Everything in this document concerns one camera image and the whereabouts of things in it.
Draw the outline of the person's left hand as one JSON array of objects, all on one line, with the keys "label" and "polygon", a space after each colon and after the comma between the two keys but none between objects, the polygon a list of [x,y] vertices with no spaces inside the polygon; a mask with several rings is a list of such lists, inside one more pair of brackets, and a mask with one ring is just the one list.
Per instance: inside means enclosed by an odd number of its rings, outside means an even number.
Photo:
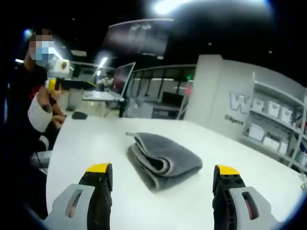
[{"label": "person's left hand", "polygon": [[43,107],[45,105],[51,105],[53,106],[54,104],[57,103],[56,96],[54,95],[53,92],[49,92],[47,88],[40,88],[38,93],[36,94],[36,98],[38,101],[38,104]]}]

